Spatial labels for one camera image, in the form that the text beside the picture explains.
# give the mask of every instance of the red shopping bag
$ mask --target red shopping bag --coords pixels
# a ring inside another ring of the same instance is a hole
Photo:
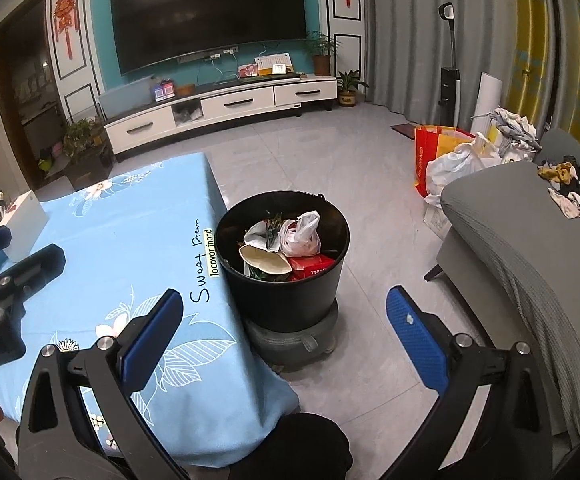
[[[474,135],[452,126],[418,126],[414,131],[415,167],[417,181],[415,187],[423,197],[426,189],[426,169],[428,163],[441,155],[453,152],[462,142],[471,142]]]

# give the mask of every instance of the blue tablecloth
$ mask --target blue tablecloth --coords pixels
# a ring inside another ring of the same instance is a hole
[[[89,348],[146,314],[168,288],[181,293],[184,319],[132,400],[175,460],[236,462],[297,407],[289,385],[251,353],[223,271],[212,270],[206,257],[204,230],[215,229],[225,205],[203,154],[146,166],[43,206],[49,221],[33,252],[59,245],[65,270],[25,304],[28,352],[0,367],[6,416],[20,420],[43,345]],[[92,391],[84,400],[100,440],[114,449]]]

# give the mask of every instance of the black trash bin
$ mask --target black trash bin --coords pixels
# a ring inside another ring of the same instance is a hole
[[[238,242],[257,222],[281,213],[297,218],[308,211],[321,216],[317,232],[321,253],[335,260],[320,274],[296,282],[268,283],[243,273]],[[325,318],[339,286],[350,229],[341,212],[323,195],[299,191],[272,191],[247,198],[221,219],[214,240],[234,301],[243,316],[274,332],[299,332]]]

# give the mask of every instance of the gray sofa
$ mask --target gray sofa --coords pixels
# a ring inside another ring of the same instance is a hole
[[[563,130],[542,139],[535,163],[562,162],[580,144]],[[536,164],[514,162],[449,184],[452,224],[437,257],[484,335],[498,348],[527,341],[539,357],[552,434],[580,442],[580,219],[567,219]]]

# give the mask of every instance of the tile floor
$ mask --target tile floor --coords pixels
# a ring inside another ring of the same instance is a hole
[[[475,330],[444,280],[426,283],[441,241],[423,223],[413,187],[414,143],[390,129],[403,117],[360,104],[307,112],[182,140],[117,164],[113,174],[203,151],[230,207],[276,189],[323,193],[348,220],[352,241],[337,294],[337,349],[326,359],[284,374],[307,412],[336,421],[347,434],[350,480],[374,480],[403,450],[436,393],[420,382],[385,315],[385,296],[404,285],[419,306],[451,332]],[[38,193],[48,200],[72,192],[64,177]],[[478,420],[486,391],[446,462],[458,460]],[[225,478],[226,472],[195,472]]]

